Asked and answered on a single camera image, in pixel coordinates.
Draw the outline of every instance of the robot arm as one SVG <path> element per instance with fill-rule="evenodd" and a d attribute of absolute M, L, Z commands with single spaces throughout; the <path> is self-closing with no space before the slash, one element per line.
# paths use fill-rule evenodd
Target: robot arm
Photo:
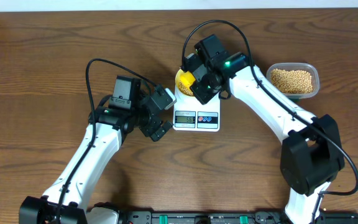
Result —
<path fill-rule="evenodd" d="M 195 45 L 197 54 L 184 59 L 182 70 L 195 77 L 190 90 L 201 104 L 207 104 L 215 95 L 221 97 L 222 91 L 250 106 L 272 129 L 282 143 L 280 170 L 291 187 L 290 199 L 285 213 L 293 223 L 309 223 L 313 215 L 319 193 L 328 188 L 337 173 L 344 167 L 343 155 L 310 127 L 294 119 L 261 87 L 268 90 L 287 108 L 322 130 L 339 146 L 341 141 L 337 124 L 329 115 L 316 118 L 300 108 L 276 89 L 254 67 L 256 82 L 247 57 L 242 53 L 230 55 L 215 35 L 211 35 Z M 312 146 L 308 141 L 315 141 Z"/>
<path fill-rule="evenodd" d="M 19 210 L 19 223 L 38 224 L 53 220 L 64 224 L 117 223 L 118 214 L 114 210 L 94 208 L 86 215 L 85 211 L 106 164 L 119 150 L 127 134 L 139 127 L 145 137 L 158 141 L 172 127 L 169 121 L 164 123 L 158 115 L 176 102 L 175 96 L 161 85 L 156 85 L 153 93 L 148 85 L 147 88 L 149 93 L 142 91 L 137 78 L 117 77 L 113 95 L 104 97 L 99 103 L 94 111 L 95 121 L 89 116 L 90 124 L 82 143 L 59 178 L 41 198 L 27 197 L 24 200 Z M 85 155 L 93 136 L 93 123 L 96 125 L 95 139 L 93 147 Z M 67 182 L 67 190 L 62 194 Z"/>
<path fill-rule="evenodd" d="M 49 202 L 58 203 L 62 192 L 62 185 L 75 164 L 78 162 L 92 137 L 92 124 L 86 128 L 85 136 L 73 158 L 60 174 L 59 178 L 48 188 L 43 197 Z M 80 167 L 71 179 L 71 184 L 66 191 L 63 205 L 76 203 L 78 208 L 87 209 L 94 186 L 98 182 L 104 168 L 112 156 L 121 146 L 121 130 L 115 130 L 111 125 L 96 123 L 96 139 L 94 150 L 91 150 L 81 163 Z"/>
<path fill-rule="evenodd" d="M 301 116 L 303 119 L 313 122 L 312 118 L 315 117 L 312 113 L 305 111 L 298 105 L 294 104 L 285 95 L 283 95 L 277 88 L 275 88 L 266 78 L 258 67 L 254 67 L 259 80 L 262 84 L 281 102 L 285 103 L 289 108 Z M 255 79 L 251 73 L 250 67 L 246 67 L 236 73 L 233 79 L 230 79 L 230 90 L 233 96 L 243 101 L 258 116 L 270 127 L 275 133 L 280 142 L 288 137 L 291 130 L 296 132 L 306 128 L 306 125 L 293 119 L 281 106 L 274 102 L 271 97 L 256 84 Z M 317 187 L 314 192 L 306 196 L 299 194 L 291 188 L 290 199 L 285 207 L 285 213 L 293 223 L 308 224 L 312 218 L 315 203 L 318 199 L 318 193 L 326 190 L 330 182 L 325 182 Z M 319 217 L 319 211 L 316 211 L 315 217 Z"/>

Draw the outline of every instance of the wooden table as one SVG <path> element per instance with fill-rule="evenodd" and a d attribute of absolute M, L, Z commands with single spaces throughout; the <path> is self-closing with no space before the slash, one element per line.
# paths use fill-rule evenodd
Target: wooden table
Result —
<path fill-rule="evenodd" d="M 342 145 L 358 166 L 358 9 L 0 13 L 0 223 L 17 223 L 26 196 L 41 196 L 66 166 L 90 112 L 85 67 L 113 60 L 171 89 L 183 42 L 208 19 L 226 19 L 248 36 L 256 64 L 308 62 L 321 81 L 300 106 L 338 123 Z M 210 25 L 192 39 L 217 34 L 231 52 L 239 35 Z M 91 68 L 94 99 L 111 94 L 117 75 Z M 280 170 L 280 143 L 237 99 L 222 101 L 218 133 L 169 131 L 159 142 L 136 129 L 102 174 L 91 205 L 112 201 L 154 210 L 244 211 L 283 208 L 289 187 Z M 164 114 L 172 118 L 172 111 Z M 350 190 L 341 171 L 331 190 Z M 327 210 L 358 212 L 358 193 L 327 196 Z"/>

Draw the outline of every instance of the yellow cup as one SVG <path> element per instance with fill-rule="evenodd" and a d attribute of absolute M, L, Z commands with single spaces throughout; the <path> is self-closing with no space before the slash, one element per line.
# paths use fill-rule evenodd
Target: yellow cup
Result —
<path fill-rule="evenodd" d="M 175 84 L 177 88 L 186 96 L 194 96 L 193 92 L 190 90 L 190 86 L 196 81 L 193 74 L 190 72 L 183 72 L 182 69 L 179 69 L 176 77 Z"/>

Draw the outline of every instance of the clear plastic container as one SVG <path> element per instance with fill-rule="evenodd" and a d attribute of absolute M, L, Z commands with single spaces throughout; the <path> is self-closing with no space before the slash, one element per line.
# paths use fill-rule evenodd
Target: clear plastic container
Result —
<path fill-rule="evenodd" d="M 304 70 L 311 74 L 311 85 L 313 87 L 313 91 L 311 93 L 302 93 L 302 94 L 283 93 L 289 99 L 298 100 L 298 99 L 310 98 L 315 96 L 320 89 L 320 80 L 318 78 L 317 70 L 312 65 L 309 65 L 308 63 L 276 63 L 267 70 L 266 78 L 270 82 L 272 82 L 272 70 L 275 68 L 286 70 L 286 71 Z"/>

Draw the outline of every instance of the white scale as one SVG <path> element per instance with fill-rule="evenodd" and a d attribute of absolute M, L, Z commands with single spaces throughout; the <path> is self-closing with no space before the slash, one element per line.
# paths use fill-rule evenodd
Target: white scale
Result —
<path fill-rule="evenodd" d="M 173 128 L 179 131 L 219 131 L 221 101 L 218 94 L 202 105 L 194 96 L 186 96 L 175 86 Z"/>

